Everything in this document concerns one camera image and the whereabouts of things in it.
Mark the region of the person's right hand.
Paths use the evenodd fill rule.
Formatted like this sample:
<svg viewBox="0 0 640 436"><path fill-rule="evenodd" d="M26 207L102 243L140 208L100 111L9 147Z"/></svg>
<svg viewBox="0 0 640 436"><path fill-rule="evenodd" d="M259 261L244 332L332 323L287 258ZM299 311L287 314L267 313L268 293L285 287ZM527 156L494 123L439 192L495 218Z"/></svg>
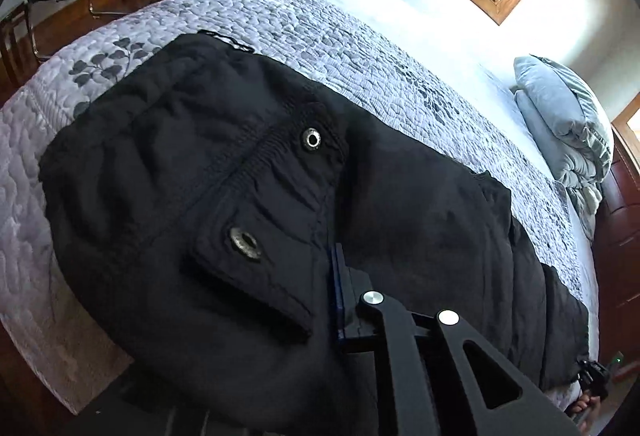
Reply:
<svg viewBox="0 0 640 436"><path fill-rule="evenodd" d="M600 409L601 398L584 393L568 408L568 415L582 432L586 432L598 418Z"/></svg>

